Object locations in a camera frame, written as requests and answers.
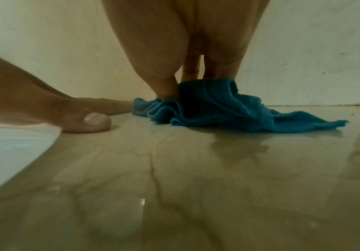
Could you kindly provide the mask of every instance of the marble floor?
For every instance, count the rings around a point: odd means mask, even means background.
[[[64,134],[0,187],[0,251],[360,251],[360,106],[299,109],[351,123]]]

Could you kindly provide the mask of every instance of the towel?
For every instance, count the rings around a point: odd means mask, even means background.
[[[258,97],[238,93],[232,79],[193,80],[179,84],[180,101],[136,98],[132,114],[156,123],[185,127],[221,127],[244,132],[303,133],[343,127],[307,112],[280,113]]]

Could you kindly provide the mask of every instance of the blue towel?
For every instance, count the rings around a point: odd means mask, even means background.
[[[280,113],[258,97],[238,94],[232,79],[194,80],[179,84],[181,101],[136,98],[132,114],[173,126],[222,127],[245,132],[302,133],[343,127],[307,112]]]

